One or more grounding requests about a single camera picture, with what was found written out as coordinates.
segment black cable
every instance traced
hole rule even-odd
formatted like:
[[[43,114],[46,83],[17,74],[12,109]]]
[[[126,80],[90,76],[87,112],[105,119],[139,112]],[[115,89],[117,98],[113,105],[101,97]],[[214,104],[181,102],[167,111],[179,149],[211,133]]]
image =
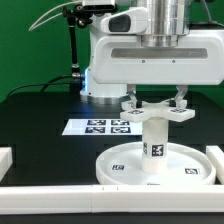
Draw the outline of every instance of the black cable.
[[[51,79],[46,85],[43,86],[43,88],[40,90],[40,92],[44,92],[48,88],[50,83],[56,82],[61,79],[67,79],[67,78],[72,78],[72,75],[63,75],[63,76],[58,76],[58,77]]]
[[[201,2],[202,6],[203,6],[203,8],[205,10],[208,22],[213,22],[212,16],[211,16],[211,13],[210,13],[210,10],[208,8],[208,5],[207,5],[206,1],[205,0],[200,0],[200,2]]]
[[[49,86],[57,86],[57,85],[69,85],[71,84],[71,82],[61,82],[61,83],[40,83],[40,84],[30,84],[30,85],[24,85],[24,86],[19,86],[16,87],[15,89],[11,90],[6,99],[9,100],[10,96],[17,90],[19,89],[23,89],[23,88],[28,88],[28,87],[37,87],[37,86],[45,86],[45,85],[49,85]]]

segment black tabletop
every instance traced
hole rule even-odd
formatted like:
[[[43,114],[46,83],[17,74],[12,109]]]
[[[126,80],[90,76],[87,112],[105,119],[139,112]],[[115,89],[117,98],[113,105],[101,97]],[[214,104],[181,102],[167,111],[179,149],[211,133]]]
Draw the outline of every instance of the black tabletop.
[[[139,92],[138,98],[160,102],[174,92]],[[224,110],[200,93],[189,92],[188,108],[195,118],[170,122],[169,142],[224,149]],[[65,125],[76,119],[118,119],[120,105],[81,102],[68,93],[18,93],[0,104],[0,147],[13,150],[13,165],[0,186],[98,184],[95,161],[104,150],[141,136],[62,136]],[[0,216],[0,223],[223,223],[223,214],[103,213]]]

